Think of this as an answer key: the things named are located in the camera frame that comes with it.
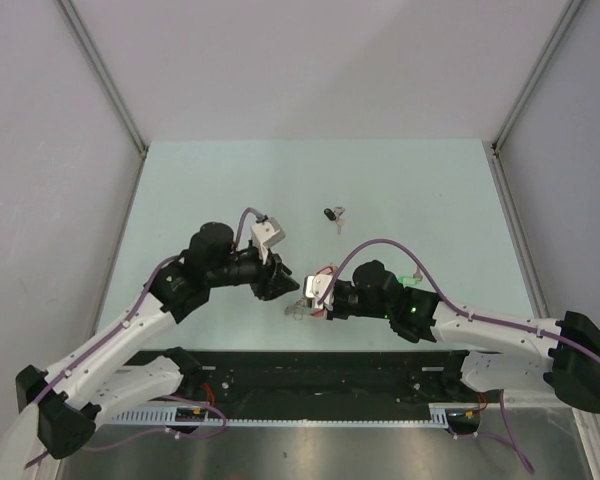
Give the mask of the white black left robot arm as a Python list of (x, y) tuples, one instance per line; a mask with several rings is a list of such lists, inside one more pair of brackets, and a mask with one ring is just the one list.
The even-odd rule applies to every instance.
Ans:
[(262, 301), (299, 289), (274, 245), (285, 233), (260, 217), (246, 248), (230, 226), (204, 224), (181, 253), (161, 261), (137, 299), (105, 330), (45, 369), (32, 365), (16, 377), (19, 415), (0, 445), (0, 479), (33, 479), (47, 458), (67, 458), (99, 427), (149, 400), (187, 400), (201, 387), (201, 366), (174, 348), (132, 372), (120, 368), (154, 337), (180, 324), (214, 288), (247, 285)]

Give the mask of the red handled metal key organiser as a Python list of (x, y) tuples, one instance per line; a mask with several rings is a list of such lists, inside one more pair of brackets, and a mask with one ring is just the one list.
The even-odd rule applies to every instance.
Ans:
[(327, 313), (327, 309), (317, 300), (302, 298), (287, 306), (284, 309), (284, 315), (290, 316), (295, 320), (302, 320), (304, 317), (321, 318)]

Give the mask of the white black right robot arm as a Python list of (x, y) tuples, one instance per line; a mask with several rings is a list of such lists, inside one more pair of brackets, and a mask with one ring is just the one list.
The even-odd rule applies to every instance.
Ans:
[(455, 306), (440, 294), (404, 286), (377, 261), (349, 281), (320, 274), (306, 282), (312, 306), (330, 319), (383, 318), (404, 340), (475, 347), (441, 376), (443, 393), (464, 401), (476, 392), (552, 392), (561, 402), (600, 414), (600, 329), (584, 314), (524, 318)]

